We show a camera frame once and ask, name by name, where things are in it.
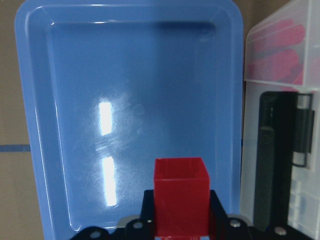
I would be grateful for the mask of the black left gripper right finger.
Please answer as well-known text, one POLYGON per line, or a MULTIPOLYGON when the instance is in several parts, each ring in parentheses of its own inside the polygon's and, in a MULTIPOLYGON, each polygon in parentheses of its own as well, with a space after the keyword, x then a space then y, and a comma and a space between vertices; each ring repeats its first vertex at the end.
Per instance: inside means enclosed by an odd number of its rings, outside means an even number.
POLYGON ((214 190, 210 190, 208 236, 210 238, 227 237, 227 214, 214 190))

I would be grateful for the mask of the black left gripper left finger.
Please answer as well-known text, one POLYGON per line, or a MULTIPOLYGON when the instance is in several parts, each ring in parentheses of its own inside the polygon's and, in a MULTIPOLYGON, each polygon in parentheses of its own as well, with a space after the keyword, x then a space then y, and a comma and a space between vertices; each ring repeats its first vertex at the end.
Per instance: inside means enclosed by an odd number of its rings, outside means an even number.
POLYGON ((145 190, 140 211, 140 219, 151 224, 155 220, 154 191, 145 190))

